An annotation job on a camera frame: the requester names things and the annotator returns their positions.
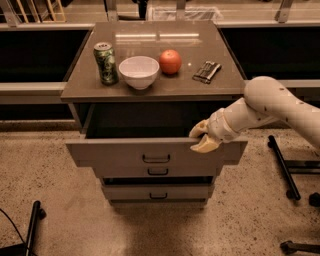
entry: black cord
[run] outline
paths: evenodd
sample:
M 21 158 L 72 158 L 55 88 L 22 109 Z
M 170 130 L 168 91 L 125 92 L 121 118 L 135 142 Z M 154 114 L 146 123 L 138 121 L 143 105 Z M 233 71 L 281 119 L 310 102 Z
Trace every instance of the black cord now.
M 21 234 L 20 234 L 17 226 L 14 224 L 14 222 L 13 222 L 12 219 L 9 217 L 9 215 L 6 214 L 6 212 L 5 212 L 4 210 L 2 210 L 1 208 L 0 208 L 0 212 L 2 212 L 3 215 L 6 216 L 7 219 L 11 222 L 12 226 L 14 227 L 14 229 L 16 230 L 16 232 L 18 233 L 18 235 L 19 235 L 19 237 L 20 237 L 20 240 L 22 241 L 22 243 L 24 244 L 24 246 L 26 247 L 26 249 L 27 249 L 28 251 L 30 251 L 30 253 L 31 253 L 32 255 L 38 256 L 37 254 L 35 254 L 34 252 L 32 252 L 32 251 L 30 250 L 30 248 L 27 246 L 27 243 L 23 240 L 23 238 L 22 238 L 22 236 L 21 236 Z

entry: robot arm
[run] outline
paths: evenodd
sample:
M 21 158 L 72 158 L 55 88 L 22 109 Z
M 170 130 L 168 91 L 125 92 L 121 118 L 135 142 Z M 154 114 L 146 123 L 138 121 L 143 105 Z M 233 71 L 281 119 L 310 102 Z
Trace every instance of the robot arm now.
M 320 109 L 297 99 L 280 82 L 270 77 L 252 79 L 244 98 L 214 112 L 199 122 L 189 137 L 199 137 L 192 150 L 206 153 L 237 138 L 242 131 L 281 120 L 316 148 L 320 148 Z

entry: white bowl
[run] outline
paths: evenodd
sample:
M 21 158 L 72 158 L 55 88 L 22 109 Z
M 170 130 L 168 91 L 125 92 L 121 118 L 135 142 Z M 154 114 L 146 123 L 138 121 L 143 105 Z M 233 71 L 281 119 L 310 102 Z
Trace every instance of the white bowl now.
M 150 57 L 135 56 L 122 61 L 119 71 L 128 85 L 143 90 L 156 80 L 159 63 Z

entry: cabinet top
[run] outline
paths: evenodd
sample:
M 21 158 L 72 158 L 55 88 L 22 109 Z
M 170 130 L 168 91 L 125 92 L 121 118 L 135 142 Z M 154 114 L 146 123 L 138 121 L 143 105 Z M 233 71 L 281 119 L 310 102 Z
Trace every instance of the cabinet top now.
M 156 60 L 162 51 L 179 52 L 182 66 L 175 75 L 160 72 L 143 91 L 129 87 L 121 78 L 111 86 L 100 82 L 93 47 L 110 42 L 116 66 L 132 56 Z M 210 84 L 192 79 L 205 61 L 222 65 Z M 244 80 L 212 21 L 128 21 L 97 23 L 61 95 L 64 102 L 185 101 L 210 100 L 243 94 Z

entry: speckled floor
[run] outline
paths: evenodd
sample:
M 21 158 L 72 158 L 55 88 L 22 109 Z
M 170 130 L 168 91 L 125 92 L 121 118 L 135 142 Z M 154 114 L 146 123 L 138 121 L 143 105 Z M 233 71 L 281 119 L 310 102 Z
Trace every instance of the speckled floor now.
M 91 168 L 77 168 L 65 142 L 79 136 L 73 122 L 0 123 L 0 208 L 26 237 L 32 204 L 47 212 L 38 228 L 39 256 L 282 255 L 281 242 L 320 244 L 320 209 L 309 206 L 320 176 L 294 176 L 302 199 L 286 198 L 273 152 L 285 159 L 320 160 L 291 129 L 254 129 L 236 166 L 224 166 L 207 205 L 111 206 Z M 0 247 L 20 243 L 0 215 Z M 312 255 L 296 253 L 295 255 Z

